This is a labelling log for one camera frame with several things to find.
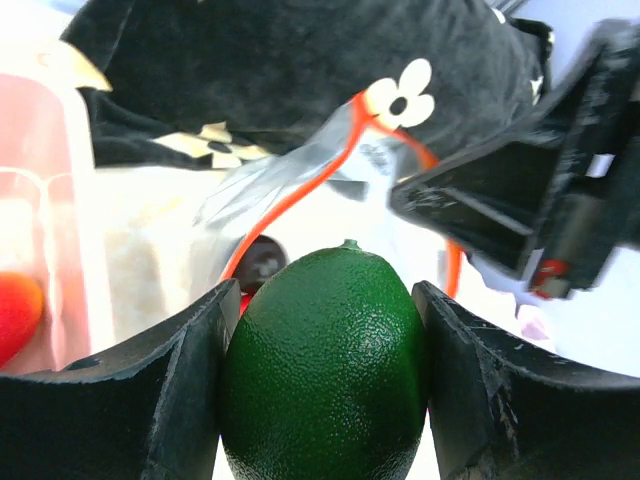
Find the pink plastic bin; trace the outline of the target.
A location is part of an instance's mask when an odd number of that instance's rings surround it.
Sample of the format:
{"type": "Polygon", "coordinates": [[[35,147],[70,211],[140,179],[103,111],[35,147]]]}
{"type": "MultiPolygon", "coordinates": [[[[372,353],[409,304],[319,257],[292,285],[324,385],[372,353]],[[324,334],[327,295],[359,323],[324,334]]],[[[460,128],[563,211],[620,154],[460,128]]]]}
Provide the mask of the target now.
{"type": "Polygon", "coordinates": [[[3,366],[59,370],[115,342],[87,111],[38,70],[1,73],[1,267],[45,292],[45,316],[3,366]]]}

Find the clear zip top bag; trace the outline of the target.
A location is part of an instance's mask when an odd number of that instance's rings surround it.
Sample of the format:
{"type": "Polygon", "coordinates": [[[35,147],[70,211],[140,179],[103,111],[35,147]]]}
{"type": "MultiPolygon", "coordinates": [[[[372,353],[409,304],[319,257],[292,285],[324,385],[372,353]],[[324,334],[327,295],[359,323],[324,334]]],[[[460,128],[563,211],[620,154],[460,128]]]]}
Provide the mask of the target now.
{"type": "Polygon", "coordinates": [[[391,190],[438,162],[406,132],[380,122],[364,94],[357,94],[303,146],[231,170],[202,200],[193,218],[190,299],[237,278],[237,267],[258,237],[328,182],[359,190],[354,198],[374,222],[373,251],[397,258],[393,237],[383,230],[391,218],[391,190]]]}

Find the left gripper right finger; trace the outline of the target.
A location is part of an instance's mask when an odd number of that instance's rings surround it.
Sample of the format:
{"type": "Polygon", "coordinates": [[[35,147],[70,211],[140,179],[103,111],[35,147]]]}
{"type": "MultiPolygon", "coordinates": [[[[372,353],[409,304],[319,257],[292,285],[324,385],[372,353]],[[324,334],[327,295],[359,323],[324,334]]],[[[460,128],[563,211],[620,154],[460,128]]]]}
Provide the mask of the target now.
{"type": "Polygon", "coordinates": [[[430,425],[443,479],[636,479],[639,380],[481,319],[423,281],[430,425]]]}

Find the dark green avocado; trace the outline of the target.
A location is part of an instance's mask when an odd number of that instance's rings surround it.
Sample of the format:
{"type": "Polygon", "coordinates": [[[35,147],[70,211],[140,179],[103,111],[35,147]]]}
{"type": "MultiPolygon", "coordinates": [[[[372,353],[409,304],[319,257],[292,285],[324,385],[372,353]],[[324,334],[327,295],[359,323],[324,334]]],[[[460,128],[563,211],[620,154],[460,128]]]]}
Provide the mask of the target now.
{"type": "Polygon", "coordinates": [[[219,390],[237,479],[403,479],[428,403],[420,314],[355,241],[310,253],[253,297],[219,390]]]}

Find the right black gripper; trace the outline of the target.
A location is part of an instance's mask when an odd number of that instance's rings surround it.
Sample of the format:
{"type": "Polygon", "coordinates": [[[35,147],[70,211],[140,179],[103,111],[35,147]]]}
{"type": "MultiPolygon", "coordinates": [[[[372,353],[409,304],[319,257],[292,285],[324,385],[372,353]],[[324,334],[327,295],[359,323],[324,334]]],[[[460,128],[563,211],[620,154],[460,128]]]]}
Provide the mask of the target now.
{"type": "Polygon", "coordinates": [[[639,23],[596,25],[530,132],[501,135],[401,182],[390,205],[531,293],[595,286],[612,252],[639,247],[639,23]]]}

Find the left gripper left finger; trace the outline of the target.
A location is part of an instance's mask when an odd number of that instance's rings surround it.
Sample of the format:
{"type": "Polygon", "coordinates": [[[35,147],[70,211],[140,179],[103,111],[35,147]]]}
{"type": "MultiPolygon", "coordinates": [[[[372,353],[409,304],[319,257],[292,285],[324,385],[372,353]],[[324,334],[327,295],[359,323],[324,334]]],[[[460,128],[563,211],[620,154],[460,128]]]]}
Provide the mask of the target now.
{"type": "Polygon", "coordinates": [[[227,280],[63,370],[2,376],[2,478],[211,478],[216,383],[239,306],[227,280]]]}

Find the dark purple plum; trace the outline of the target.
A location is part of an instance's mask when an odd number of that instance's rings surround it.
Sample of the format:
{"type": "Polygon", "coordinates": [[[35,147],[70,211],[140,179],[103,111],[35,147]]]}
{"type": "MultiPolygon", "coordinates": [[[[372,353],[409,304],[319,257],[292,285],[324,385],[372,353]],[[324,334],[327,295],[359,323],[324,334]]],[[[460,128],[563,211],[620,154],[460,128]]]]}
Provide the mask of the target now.
{"type": "Polygon", "coordinates": [[[233,273],[240,289],[247,295],[254,295],[274,274],[288,264],[288,257],[282,246],[273,238],[258,236],[233,273]]]}

